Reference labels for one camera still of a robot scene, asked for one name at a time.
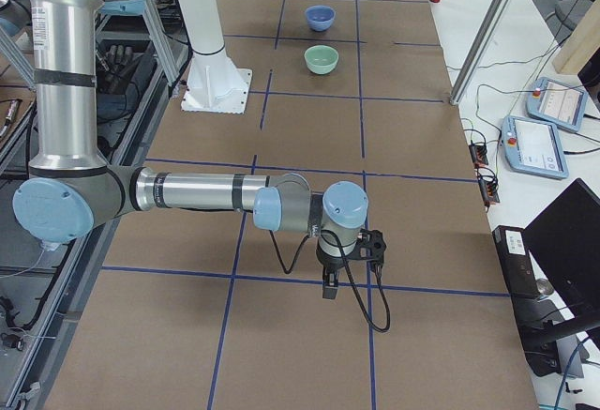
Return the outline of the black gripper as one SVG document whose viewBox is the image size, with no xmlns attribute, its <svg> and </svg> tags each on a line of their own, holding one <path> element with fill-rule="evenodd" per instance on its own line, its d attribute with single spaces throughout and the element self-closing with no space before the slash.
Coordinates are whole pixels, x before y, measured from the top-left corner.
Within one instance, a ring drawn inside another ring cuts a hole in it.
<svg viewBox="0 0 600 410">
<path fill-rule="evenodd" d="M 330 255 L 317 246 L 316 255 L 322 264 L 322 298 L 335 300 L 338 293 L 338 275 L 341 268 L 344 267 L 340 256 Z"/>
</svg>

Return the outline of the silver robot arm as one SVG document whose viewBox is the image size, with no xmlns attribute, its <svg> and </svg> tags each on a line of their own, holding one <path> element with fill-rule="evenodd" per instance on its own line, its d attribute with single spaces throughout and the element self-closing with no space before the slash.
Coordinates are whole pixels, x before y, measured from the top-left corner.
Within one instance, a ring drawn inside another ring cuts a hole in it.
<svg viewBox="0 0 600 410">
<path fill-rule="evenodd" d="M 298 174 L 172 174 L 108 163 L 97 144 L 96 17 L 121 4 L 141 13 L 145 0 L 29 1 L 38 152 L 12 208 L 31 235 L 67 243 L 152 208 L 245 212 L 260 229 L 317 238 L 326 298 L 335 297 L 350 261 L 374 261 L 383 243 L 365 228 L 368 197 L 351 182 L 318 193 Z"/>
</svg>

